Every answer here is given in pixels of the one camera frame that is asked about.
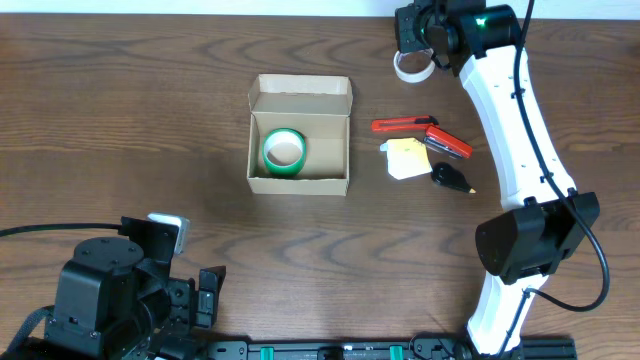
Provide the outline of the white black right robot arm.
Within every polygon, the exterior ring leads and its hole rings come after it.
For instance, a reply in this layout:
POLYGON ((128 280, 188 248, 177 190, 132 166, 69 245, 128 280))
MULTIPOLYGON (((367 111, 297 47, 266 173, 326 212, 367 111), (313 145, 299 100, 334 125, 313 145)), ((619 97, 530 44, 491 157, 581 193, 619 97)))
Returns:
POLYGON ((500 216, 478 226, 485 268, 478 305, 463 339, 435 341, 449 359, 573 359, 566 338, 522 339, 534 299, 583 239, 592 239, 600 207, 581 193, 553 147, 531 85, 524 48, 529 23, 507 5, 413 0, 395 12, 403 53, 427 51, 469 94, 498 174, 500 216))

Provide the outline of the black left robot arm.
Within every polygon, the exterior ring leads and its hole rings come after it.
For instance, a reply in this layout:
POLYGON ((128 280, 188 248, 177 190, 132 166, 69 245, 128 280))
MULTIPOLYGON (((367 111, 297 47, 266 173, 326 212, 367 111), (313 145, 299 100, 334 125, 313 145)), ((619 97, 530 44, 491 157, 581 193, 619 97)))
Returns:
POLYGON ((5 359, 204 359, 191 334, 216 321, 223 266, 176 279, 171 240, 98 237, 74 249, 55 302, 30 314, 5 359))

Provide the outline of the yellow white sticky note pad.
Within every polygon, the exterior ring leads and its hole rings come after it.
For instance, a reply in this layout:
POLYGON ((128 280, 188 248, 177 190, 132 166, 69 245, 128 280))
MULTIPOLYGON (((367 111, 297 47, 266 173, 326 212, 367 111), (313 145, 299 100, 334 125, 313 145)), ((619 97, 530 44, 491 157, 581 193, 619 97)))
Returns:
POLYGON ((415 138, 389 139, 379 150, 386 154, 387 172, 396 180, 432 172, 426 145, 415 138))

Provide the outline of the white tape roll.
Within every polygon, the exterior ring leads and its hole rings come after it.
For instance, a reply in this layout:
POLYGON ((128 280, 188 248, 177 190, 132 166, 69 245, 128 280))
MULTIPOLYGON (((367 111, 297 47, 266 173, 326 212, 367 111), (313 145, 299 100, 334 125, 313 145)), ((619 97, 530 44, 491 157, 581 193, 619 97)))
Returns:
POLYGON ((396 73, 396 76, 402 80, 403 82, 416 84, 427 80, 435 71, 436 65, 434 61, 431 59, 433 55, 433 51, 431 49, 428 50, 420 50, 417 51, 417 54, 422 54, 429 61, 427 66, 420 70, 419 72, 406 72, 401 69, 400 63, 401 61, 409 56, 409 53, 401 53, 397 51, 393 58, 393 67, 396 73))

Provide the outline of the brown cardboard box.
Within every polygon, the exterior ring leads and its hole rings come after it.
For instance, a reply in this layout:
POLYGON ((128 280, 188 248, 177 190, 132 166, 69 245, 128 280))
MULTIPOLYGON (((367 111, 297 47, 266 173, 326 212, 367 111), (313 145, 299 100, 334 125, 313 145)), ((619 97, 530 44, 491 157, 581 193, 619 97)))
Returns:
POLYGON ((250 108, 246 178, 255 194, 344 196, 349 185, 353 93, 345 76, 260 74, 248 92, 250 108), (268 172, 265 137, 289 128, 306 142, 306 162, 294 177, 268 172))

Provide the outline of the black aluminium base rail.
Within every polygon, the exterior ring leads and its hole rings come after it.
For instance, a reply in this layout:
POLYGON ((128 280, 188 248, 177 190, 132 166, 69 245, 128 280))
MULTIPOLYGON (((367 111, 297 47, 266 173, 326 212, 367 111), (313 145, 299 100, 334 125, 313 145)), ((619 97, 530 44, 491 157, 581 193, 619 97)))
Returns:
MULTIPOLYGON (((457 360, 478 359, 472 347, 449 337, 416 336, 407 341, 279 342, 218 341, 208 346, 211 360, 457 360)), ((504 352, 511 360, 577 360, 570 339, 524 339, 504 352)))

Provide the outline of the green tape roll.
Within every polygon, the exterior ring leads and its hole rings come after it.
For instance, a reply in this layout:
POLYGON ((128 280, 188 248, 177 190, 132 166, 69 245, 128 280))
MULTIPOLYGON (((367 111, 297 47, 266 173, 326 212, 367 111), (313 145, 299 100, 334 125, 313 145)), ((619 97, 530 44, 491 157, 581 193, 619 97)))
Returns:
POLYGON ((293 129, 273 130, 264 139, 262 156, 266 169, 272 175, 294 177, 306 162, 305 139, 293 129))

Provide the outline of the red box cutter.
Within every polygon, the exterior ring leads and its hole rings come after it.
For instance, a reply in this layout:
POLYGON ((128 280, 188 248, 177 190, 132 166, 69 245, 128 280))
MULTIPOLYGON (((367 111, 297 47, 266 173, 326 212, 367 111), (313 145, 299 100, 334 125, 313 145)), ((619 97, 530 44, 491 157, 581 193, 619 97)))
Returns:
POLYGON ((432 126, 438 127, 438 120, 433 116, 423 115, 390 119, 377 119, 371 123, 371 130, 374 133, 427 131, 427 129, 432 126))

